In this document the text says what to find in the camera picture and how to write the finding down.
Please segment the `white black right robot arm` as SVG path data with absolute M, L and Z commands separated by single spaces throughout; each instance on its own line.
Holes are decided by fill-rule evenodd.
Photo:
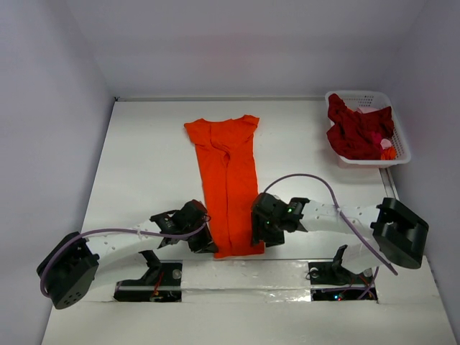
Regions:
M 285 233 L 323 231 L 352 234 L 358 244 L 342 244 L 329 261 L 308 266 L 314 285 L 341 286 L 355 282 L 367 270 L 381 265 L 417 270 L 421 267 L 429 225 L 395 198 L 376 206 L 341 208 L 308 198 L 285 203 L 260 193 L 252 204 L 252 243 L 274 247 L 285 242 Z

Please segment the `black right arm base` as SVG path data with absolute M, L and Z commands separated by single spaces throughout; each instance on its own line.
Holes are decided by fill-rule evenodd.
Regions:
M 329 261 L 308 263 L 305 278 L 312 286 L 313 301 L 378 300 L 372 269 L 353 273 L 342 267 L 347 248 L 340 246 Z

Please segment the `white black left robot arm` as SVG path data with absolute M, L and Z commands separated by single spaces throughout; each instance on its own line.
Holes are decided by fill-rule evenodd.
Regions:
M 166 301 L 176 298 L 174 290 L 162 292 L 178 263 L 163 264 L 156 250 L 185 242 L 194 254 L 215 254 L 218 247 L 208 224 L 206 207 L 191 200 L 176 210 L 165 211 L 132 228 L 96 229 L 66 235 L 37 267 L 40 291 L 55 309 L 75 305 L 92 289 L 115 284 L 120 301 Z M 135 297 L 135 287 L 149 288 L 150 296 Z

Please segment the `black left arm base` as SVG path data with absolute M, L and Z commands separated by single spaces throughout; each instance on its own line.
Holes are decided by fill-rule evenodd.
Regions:
M 182 300 L 182 262 L 161 262 L 152 250 L 139 253 L 147 270 L 137 280 L 117 282 L 114 300 L 118 302 L 177 303 Z

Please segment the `orange t shirt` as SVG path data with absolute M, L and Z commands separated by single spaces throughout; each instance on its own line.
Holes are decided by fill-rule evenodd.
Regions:
M 215 258 L 263 254 L 264 244 L 252 243 L 251 207 L 258 196 L 254 135 L 259 118 L 208 121 L 184 127 L 201 174 L 210 231 L 218 247 Z

